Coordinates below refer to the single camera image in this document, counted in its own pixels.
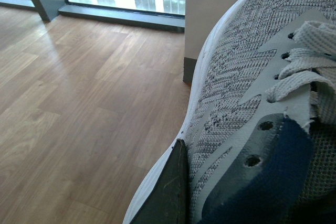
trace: shoelace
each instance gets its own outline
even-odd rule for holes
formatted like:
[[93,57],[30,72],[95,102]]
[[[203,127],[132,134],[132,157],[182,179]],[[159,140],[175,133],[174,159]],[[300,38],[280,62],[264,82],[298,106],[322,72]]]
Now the shoelace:
[[268,102],[278,102],[299,87],[315,83],[311,117],[336,124],[336,25],[308,21],[289,37],[305,48],[282,55],[290,64],[277,77],[280,81],[266,90]]

